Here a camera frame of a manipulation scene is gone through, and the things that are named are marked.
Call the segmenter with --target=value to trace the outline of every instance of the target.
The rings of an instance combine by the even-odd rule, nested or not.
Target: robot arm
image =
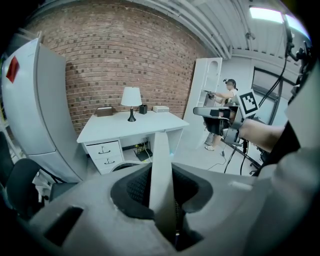
[[[220,135],[228,144],[238,145],[239,129],[245,119],[259,110],[255,93],[251,89],[237,94],[225,107],[195,107],[193,113],[202,116],[209,132]]]

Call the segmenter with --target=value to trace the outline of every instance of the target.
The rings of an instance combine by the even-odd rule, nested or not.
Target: white lampshade
[[[122,95],[121,105],[130,107],[142,105],[140,88],[125,87]]]

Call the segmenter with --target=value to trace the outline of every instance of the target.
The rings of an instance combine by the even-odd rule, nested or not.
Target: white sneaker
[[[209,151],[215,151],[215,148],[213,146],[205,146],[204,148]]]

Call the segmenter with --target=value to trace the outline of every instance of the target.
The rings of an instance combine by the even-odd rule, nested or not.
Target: white wall
[[[252,60],[243,57],[232,57],[231,59],[224,60],[222,62],[219,87],[217,92],[223,93],[227,91],[224,79],[234,79],[236,87],[241,90],[249,90],[252,85],[252,79],[254,77],[254,66]]]
[[[254,78],[255,67],[272,72],[276,75],[280,75],[282,71],[281,67],[263,62],[261,60],[233,56],[231,59],[223,60],[222,62],[220,79],[218,83],[219,87],[216,91],[219,93],[227,91],[226,85],[223,82],[224,79],[234,79],[236,82],[236,87],[239,90],[250,89]],[[295,83],[298,74],[285,71],[283,77]]]

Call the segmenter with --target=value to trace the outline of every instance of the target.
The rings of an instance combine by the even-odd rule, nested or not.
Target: small box
[[[108,116],[112,116],[112,107],[111,106],[106,106],[106,107],[98,107],[94,114],[97,117],[108,117]]]
[[[147,105],[140,105],[139,106],[139,114],[145,115],[147,113],[148,106]]]
[[[169,107],[167,107],[167,106],[153,106],[152,110],[156,113],[169,112]]]

